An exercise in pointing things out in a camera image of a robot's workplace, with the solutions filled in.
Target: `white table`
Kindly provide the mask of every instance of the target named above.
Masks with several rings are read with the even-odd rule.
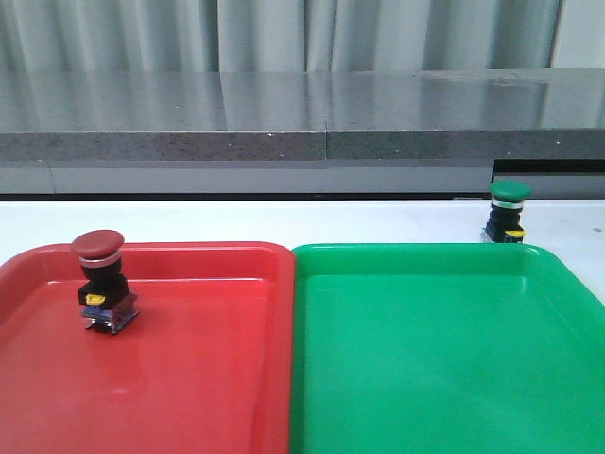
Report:
[[[489,201],[0,202],[0,263],[111,228],[137,241],[477,242]],[[556,254],[605,302],[605,201],[527,201],[526,243]]]

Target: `plastic tray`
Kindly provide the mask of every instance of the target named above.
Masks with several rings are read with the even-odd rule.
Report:
[[[551,253],[294,252],[290,452],[605,452],[605,309]]]
[[[294,256],[122,248],[140,315],[84,330],[67,245],[0,267],[0,452],[287,452]]]

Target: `white curtain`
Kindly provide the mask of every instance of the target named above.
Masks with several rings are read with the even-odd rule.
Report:
[[[604,65],[603,0],[0,0],[0,69]]]

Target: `yellow tab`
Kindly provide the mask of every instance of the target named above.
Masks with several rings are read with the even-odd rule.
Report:
[[[515,238],[523,238],[526,235],[524,230],[506,230],[504,233]]]
[[[86,295],[86,304],[90,306],[98,306],[105,303],[105,297],[103,295],[95,295],[93,293],[89,293]]]

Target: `red tray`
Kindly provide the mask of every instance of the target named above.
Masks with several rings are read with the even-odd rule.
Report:
[[[268,243],[122,248],[141,313],[84,330],[66,244],[0,267],[0,452],[286,453],[294,256]]]

